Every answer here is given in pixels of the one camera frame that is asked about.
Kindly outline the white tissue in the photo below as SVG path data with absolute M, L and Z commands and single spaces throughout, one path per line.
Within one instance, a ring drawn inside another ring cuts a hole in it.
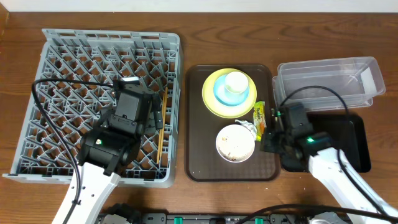
M 245 127 L 246 129 L 249 130 L 253 138 L 256 140 L 257 139 L 257 128 L 253 123 L 250 123 L 249 121 L 246 120 L 239 120 L 236 119 L 234 120 L 236 123 L 240 124 L 241 126 Z

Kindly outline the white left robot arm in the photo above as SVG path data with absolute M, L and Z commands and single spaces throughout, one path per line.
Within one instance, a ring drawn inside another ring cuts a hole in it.
M 160 96 L 133 83 L 114 86 L 116 107 L 101 111 L 99 120 L 80 139 L 77 172 L 53 219 L 54 223 L 94 223 L 121 172 L 137 158 L 147 123 L 163 127 Z

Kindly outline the white bowl with food residue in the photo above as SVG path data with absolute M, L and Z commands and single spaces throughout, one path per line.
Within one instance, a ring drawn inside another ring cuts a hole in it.
M 216 137 L 216 150 L 226 161 L 239 163 L 248 160 L 255 149 L 255 138 L 248 128 L 231 124 L 220 130 Z

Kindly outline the wooden chopstick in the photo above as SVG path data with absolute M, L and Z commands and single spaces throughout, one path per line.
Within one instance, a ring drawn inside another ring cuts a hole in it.
M 162 115 L 163 115 L 163 125 L 165 125 L 165 108 L 166 108 L 166 93 L 163 95 L 162 99 Z M 158 153 L 157 153 L 157 165 L 160 165 L 160 158 L 161 158 L 161 152 L 162 152 L 162 147 L 163 147 L 163 138 L 164 138 L 164 126 L 163 128 L 159 131 L 159 142 L 158 142 Z
M 163 128 L 159 131 L 159 144 L 158 144 L 158 154 L 157 154 L 157 163 L 160 164 L 160 158 L 162 157 L 162 148 L 164 141 L 164 129 L 165 129 L 165 115 L 167 109 L 167 93 L 168 87 L 165 87 L 165 93 L 162 100 L 162 124 Z

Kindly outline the yellow green snack wrapper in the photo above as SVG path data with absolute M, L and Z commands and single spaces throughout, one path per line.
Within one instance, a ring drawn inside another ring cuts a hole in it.
M 256 141 L 261 141 L 262 135 L 266 130 L 266 119 L 265 119 L 265 102 L 258 101 L 253 106 L 253 121 L 256 127 Z

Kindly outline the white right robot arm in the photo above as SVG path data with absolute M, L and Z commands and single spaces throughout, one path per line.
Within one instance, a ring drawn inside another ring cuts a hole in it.
M 353 223 L 397 223 L 397 209 L 383 200 L 355 171 L 329 133 L 316 131 L 300 103 L 272 113 L 274 127 L 262 137 L 265 152 L 278 154 L 289 172 L 309 172 L 343 208 Z

